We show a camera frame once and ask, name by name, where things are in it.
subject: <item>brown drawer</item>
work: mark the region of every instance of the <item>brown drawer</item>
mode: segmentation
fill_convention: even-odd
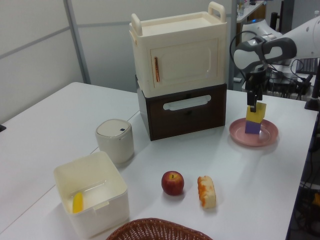
[[[151,141],[225,125],[227,84],[151,98],[146,98],[137,84],[137,94],[140,114]],[[203,96],[210,96],[203,105],[164,109],[164,104]]]

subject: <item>plate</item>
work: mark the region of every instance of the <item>plate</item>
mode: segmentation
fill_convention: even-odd
[[[240,118],[231,123],[229,132],[232,139],[240,144],[261,147],[273,144],[278,137],[278,128],[272,122],[263,119],[260,134],[245,133],[246,118]]]

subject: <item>red apple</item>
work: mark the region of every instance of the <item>red apple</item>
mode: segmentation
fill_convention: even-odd
[[[163,191],[171,196],[182,194],[185,180],[184,177],[177,171],[167,171],[161,179]]]

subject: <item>toy block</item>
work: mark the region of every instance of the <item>toy block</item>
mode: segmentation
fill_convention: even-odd
[[[261,123],[254,121],[245,121],[245,133],[246,134],[260,134]]]
[[[251,121],[251,122],[255,122],[255,123],[260,124],[262,122],[262,120],[264,119],[264,117],[265,117],[266,107],[267,107],[267,104],[261,103],[261,102],[257,102],[256,103],[256,111],[255,112],[251,112],[250,111],[250,106],[248,106],[247,109],[246,109],[246,117],[245,117],[245,119],[247,121]]]

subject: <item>cabinet door handle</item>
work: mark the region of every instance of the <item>cabinet door handle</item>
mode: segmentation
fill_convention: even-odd
[[[211,100],[210,95],[197,96],[180,101],[168,102],[163,105],[164,110],[176,111],[206,105]]]
[[[160,82],[160,77],[159,77],[159,66],[158,66],[158,58],[155,56],[154,57],[154,65],[155,65],[155,77],[156,77],[156,82]]]

